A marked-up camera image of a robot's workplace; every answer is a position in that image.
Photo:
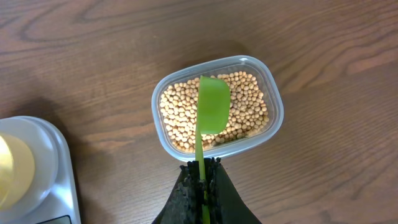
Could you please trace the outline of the green plastic measuring scoop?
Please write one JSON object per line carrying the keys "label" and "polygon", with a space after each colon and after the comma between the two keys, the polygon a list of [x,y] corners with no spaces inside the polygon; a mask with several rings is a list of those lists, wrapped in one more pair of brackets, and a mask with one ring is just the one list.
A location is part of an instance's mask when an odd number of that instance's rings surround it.
{"label": "green plastic measuring scoop", "polygon": [[220,79],[200,77],[195,131],[195,160],[198,161],[200,180],[206,180],[205,162],[201,136],[218,134],[224,130],[228,120],[229,87]]}

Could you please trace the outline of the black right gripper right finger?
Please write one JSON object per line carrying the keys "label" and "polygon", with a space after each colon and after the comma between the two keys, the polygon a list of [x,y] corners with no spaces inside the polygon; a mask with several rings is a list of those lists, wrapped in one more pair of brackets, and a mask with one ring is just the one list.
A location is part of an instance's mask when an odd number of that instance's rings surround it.
{"label": "black right gripper right finger", "polygon": [[261,224],[238,194],[220,158],[205,158],[210,223]]}

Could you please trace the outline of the yellow plastic bowl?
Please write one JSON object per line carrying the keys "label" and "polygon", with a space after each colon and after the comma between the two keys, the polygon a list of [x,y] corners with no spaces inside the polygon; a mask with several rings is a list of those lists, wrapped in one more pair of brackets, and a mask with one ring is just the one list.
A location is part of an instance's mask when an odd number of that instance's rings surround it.
{"label": "yellow plastic bowl", "polygon": [[28,191],[35,175],[30,147],[10,134],[1,134],[1,210],[11,208]]}

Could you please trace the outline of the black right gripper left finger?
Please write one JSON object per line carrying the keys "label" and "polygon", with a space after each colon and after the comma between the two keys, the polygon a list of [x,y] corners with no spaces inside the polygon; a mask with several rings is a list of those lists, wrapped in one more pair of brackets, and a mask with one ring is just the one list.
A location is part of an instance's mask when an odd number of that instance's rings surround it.
{"label": "black right gripper left finger", "polygon": [[181,165],[180,175],[170,196],[153,223],[201,223],[202,199],[198,199],[198,195],[202,195],[199,192],[200,187],[198,161],[189,161],[186,165]]}

